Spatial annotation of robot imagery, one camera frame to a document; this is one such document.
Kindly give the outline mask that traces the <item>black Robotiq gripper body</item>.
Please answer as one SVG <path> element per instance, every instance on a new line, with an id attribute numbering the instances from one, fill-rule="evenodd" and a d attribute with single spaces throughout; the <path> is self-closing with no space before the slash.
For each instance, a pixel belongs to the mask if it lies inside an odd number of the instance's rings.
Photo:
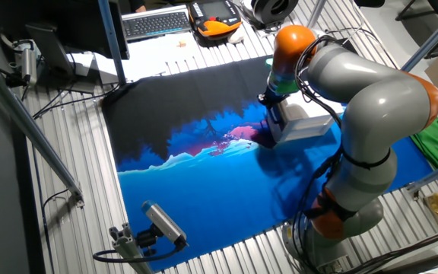
<path id="1" fill-rule="evenodd" d="M 266 89 L 262 94 L 257 96 L 258 102 L 267 109 L 271 109 L 275 104 L 279 104 L 286 98 L 287 95 L 277 94 L 271 89 Z"/>

